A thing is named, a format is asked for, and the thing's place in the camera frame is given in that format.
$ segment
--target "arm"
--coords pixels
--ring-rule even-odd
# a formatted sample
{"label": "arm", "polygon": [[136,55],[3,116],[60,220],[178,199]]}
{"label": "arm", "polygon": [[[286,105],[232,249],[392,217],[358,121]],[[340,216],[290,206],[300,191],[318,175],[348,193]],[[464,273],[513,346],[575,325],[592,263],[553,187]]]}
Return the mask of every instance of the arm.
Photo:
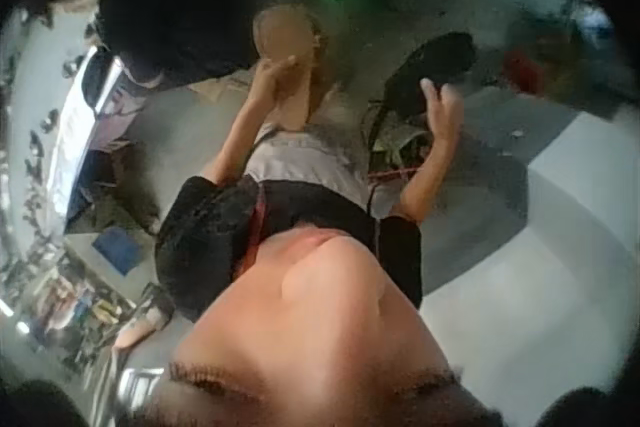
{"label": "arm", "polygon": [[455,153],[463,115],[462,99],[449,85],[443,86],[440,96],[431,81],[423,79],[420,86],[427,100],[433,145],[390,213],[390,216],[399,216],[416,224],[420,224],[433,207]]}
{"label": "arm", "polygon": [[290,57],[280,62],[265,60],[258,64],[249,96],[234,120],[222,149],[205,166],[200,174],[202,177],[223,186],[242,176],[258,131],[276,105],[278,79],[295,62],[295,58]]}

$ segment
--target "hand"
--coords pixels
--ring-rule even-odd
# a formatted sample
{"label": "hand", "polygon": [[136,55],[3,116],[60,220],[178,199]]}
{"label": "hand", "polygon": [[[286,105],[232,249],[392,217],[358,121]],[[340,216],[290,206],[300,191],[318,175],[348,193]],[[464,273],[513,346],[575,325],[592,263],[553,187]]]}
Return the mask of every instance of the hand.
{"label": "hand", "polygon": [[440,95],[433,82],[422,79],[420,87],[427,100],[427,119],[433,141],[455,147],[464,117],[464,103],[460,94],[449,84],[442,86]]}
{"label": "hand", "polygon": [[263,59],[258,62],[256,74],[249,89],[247,104],[259,106],[265,112],[271,112],[276,105],[278,84],[296,65],[295,56],[278,62]]}

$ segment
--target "red strap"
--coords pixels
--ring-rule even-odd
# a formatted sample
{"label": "red strap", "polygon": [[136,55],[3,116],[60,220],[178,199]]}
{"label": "red strap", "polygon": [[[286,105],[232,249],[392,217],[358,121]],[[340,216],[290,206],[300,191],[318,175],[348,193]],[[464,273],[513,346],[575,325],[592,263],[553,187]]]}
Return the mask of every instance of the red strap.
{"label": "red strap", "polygon": [[256,263],[258,256],[258,248],[260,247],[260,235],[262,234],[262,226],[264,224],[264,216],[267,211],[267,202],[264,196],[264,187],[258,184],[258,200],[251,215],[251,223],[249,225],[249,244],[247,253],[236,268],[233,274],[233,280],[240,278],[253,264]]}

